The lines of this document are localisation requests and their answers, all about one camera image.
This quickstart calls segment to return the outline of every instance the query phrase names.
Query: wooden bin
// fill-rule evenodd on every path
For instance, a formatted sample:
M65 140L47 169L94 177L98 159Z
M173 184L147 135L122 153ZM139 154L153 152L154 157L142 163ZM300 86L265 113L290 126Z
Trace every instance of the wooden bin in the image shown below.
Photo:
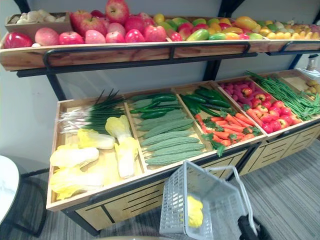
M210 82L196 84L211 85ZM127 93L124 94L124 96L129 98L139 94L161 92L176 93L178 90L182 89L183 86L179 86L177 89L174 87L154 89L150 91ZM61 126L58 122L60 114L62 112L72 111L79 107L92 105L95 101L96 98L58 102L52 151L55 151L60 145L77 142L77 138L71 136L71 134L60 134ZM183 107L182 109L189 117L192 117L189 110L185 108L184 103L180 103ZM135 139L140 141L141 139L139 139L139 136L141 133L136 128L138 120L130 113L130 100L125 102L123 107L129 119L132 135ZM199 125L194 123L192 128L195 132L193 137L199 138L200 141L205 144L206 149L203 154L189 158L189 160L204 168L229 164L236 166L242 161L253 142L262 141L266 137L265 135L260 135L254 139L234 144L225 150L222 157L218 157L217 151L211 149L210 143L202 139L202 132ZM113 223L123 221L160 206L162 204L165 180L182 165L183 161L167 166L149 167L145 163L146 153L143 152L143 149L139 147L138 153L138 159L135 161L135 176L128 179L118 179L116 181L109 179L109 182L107 181L105 186L99 189L83 192L63 200L57 200L56 193L51 190L49 185L46 208L51 211L62 210L76 223L95 235L98 234L97 231L106 228ZM108 171L112 171L112 169L108 169L108 161L114 160L115 152L113 150L103 150L100 151L99 159L97 161L90 163L82 168L82 170L90 173L91 169L100 168L107 175ZM50 166L49 181L56 169L56 167ZM222 178L226 178L230 173L230 171L213 172L213 174Z

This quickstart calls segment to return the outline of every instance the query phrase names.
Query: carrot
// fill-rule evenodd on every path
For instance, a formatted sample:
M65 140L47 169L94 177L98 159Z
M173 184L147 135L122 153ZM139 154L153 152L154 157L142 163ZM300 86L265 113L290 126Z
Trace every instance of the carrot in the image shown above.
M256 121L257 124L259 124L260 127L262 127L263 123L262 121L258 118L258 116L256 115L256 113L252 110L252 108L249 108L246 113L253 119Z
M219 138L217 135L213 135L213 139L212 139L213 141L216 141L217 143L221 143L221 141L222 141L222 139L221 138Z
M249 133L247 135L245 135L242 139L241 142L245 141L245 140L249 140L249 139L253 139L255 137L255 135Z
M230 140L222 140L221 144L224 145L225 147L228 147L231 145L231 141Z
M219 126L228 124L228 122L226 120L216 121L215 123L218 124Z
M223 117L221 116L212 116L211 117L211 122L216 122L216 121L222 121L222 120L225 120Z
M231 129L238 133L242 133L242 131L245 129L243 126L228 125L228 124L222 125L221 127L223 127L224 129Z
M229 113L226 115L225 120L232 124L236 124L238 126L241 126L240 122L238 122L233 116L231 116Z
M230 133L222 132L222 131L212 131L214 135L216 135L220 139L228 140Z
M242 121L244 121L245 123L247 123L247 124L249 124L251 126L255 125L249 118L247 118L245 115L243 115L243 114L241 114L239 112L235 114L235 117L240 119L240 120L242 120Z
M242 121L240 118L234 117L240 124L242 127L251 127L250 124L246 123L245 121Z

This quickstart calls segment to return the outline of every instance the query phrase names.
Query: gray carpet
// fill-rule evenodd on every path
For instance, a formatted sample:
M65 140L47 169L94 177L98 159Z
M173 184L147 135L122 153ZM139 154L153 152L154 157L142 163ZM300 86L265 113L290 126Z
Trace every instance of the gray carpet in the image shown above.
M274 240L320 240L320 141L308 149L242 177L248 191L254 215L270 232ZM46 188L48 174L33 177ZM26 187L20 207L12 217L21 223L37 224L41 201L35 190ZM109 236L158 236L161 209L156 208L101 231ZM48 212L40 238L0 227L1 240L91 240L85 230L62 212Z

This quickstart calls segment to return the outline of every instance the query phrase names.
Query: shopping basket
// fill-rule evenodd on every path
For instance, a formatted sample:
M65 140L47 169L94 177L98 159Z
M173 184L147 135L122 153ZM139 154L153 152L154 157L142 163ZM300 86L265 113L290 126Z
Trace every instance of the shopping basket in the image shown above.
M227 169L233 170L244 203L237 187L209 173L211 170ZM200 227L190 227L188 224L187 196L192 196L203 204L203 221ZM239 240L243 235L238 227L238 220L247 215L244 204L248 213L246 219L251 227L249 230L256 238L253 211L237 169L231 165L203 169L184 161L165 182L159 232L179 240Z

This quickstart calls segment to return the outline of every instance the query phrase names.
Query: red apple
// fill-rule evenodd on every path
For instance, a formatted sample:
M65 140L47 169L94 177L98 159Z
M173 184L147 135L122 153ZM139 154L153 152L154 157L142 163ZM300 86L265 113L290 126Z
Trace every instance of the red apple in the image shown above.
M254 98L260 99L262 102L266 100L266 96L263 93L256 94Z
M126 30L124 26L122 26L120 23L117 23L117 22L110 23L109 27L107 28L107 32L108 33L119 32L123 37L125 37L126 35Z
M178 32L180 32L182 29L184 28L188 28L188 29L192 29L194 26L192 25L192 23L190 22L185 22L185 23L182 23L179 27L178 27Z
M260 117L260 120L264 124L267 124L267 123L270 123L272 121L272 116L269 113L264 112L264 113L262 113L262 116Z
M279 130L281 129L281 124L280 124L280 122L278 122L278 121L276 121L276 120L270 122L270 125L271 125L271 127L272 127L272 129L273 129L274 132L279 131Z
M283 108L285 104L282 101L274 101L272 107Z
M85 41L78 33L75 31L66 31L60 34L59 43L61 45L68 44L84 44Z
M292 114L291 109L289 107L282 107L281 108L281 115L288 115L290 116Z
M105 5L105 15L111 23L124 25L129 17L129 7L125 0L108 0Z
M277 106L272 106L271 105L271 107L269 108L269 111L271 111L271 110L274 110L274 111L278 112L279 115L281 114L281 109L279 107L277 107Z
M163 26L147 26L144 29L144 38L146 42L165 42L167 33Z
M262 102L260 99L254 98L251 100L251 103L252 103L252 107L256 108L256 107L258 107L258 105L261 105Z
M263 124L263 125L262 125L262 128L263 128L263 130L265 130L265 132L266 132L267 134L271 134L271 133L274 131L273 128L272 128L272 126L271 126L271 124L269 124L269 123Z
M267 113L268 112L268 108L266 108L265 106L262 106L262 105L258 105L256 107L256 109L258 109L262 113Z
M281 124L281 129L285 129L289 126L286 120L279 118L276 121L278 121Z
M90 19L92 17L91 13L85 10L78 10L76 12L70 13L70 21L73 27L73 30L79 32L79 27L83 20Z
M131 29L137 29L140 33L143 33L145 29L145 22L139 16L130 16L126 20L124 28L127 32L129 32Z
M288 115L281 115L280 118L284 119L288 123L289 126L293 123L292 118Z
M265 93L264 96L266 101L270 101L272 99L272 96L270 93Z
M126 43L143 43L146 41L144 36L137 29L128 31L124 39Z
M93 17L97 17L97 18L105 18L106 17L106 15L104 13L100 12L99 10L93 10L91 12L91 15Z
M268 100L264 100L262 103L261 103L262 106L265 106L267 109L269 109L271 107L271 102L268 101Z
M32 46L32 40L27 35L20 32L10 32L4 39L5 49L27 48Z
M108 32L105 36L105 42L107 44L125 43L124 36L118 31Z
M280 117L279 112L276 110L269 110L269 114L271 115L273 120L277 120Z
M79 26L79 34L85 36L88 30L96 30L100 32L103 36L107 34L107 29L105 25L97 17L91 17L84 19Z
M85 32L84 42L86 44L105 44L106 39L101 32L96 30L88 30Z
M42 27L35 33L34 40L41 46L59 45L59 34L49 27Z

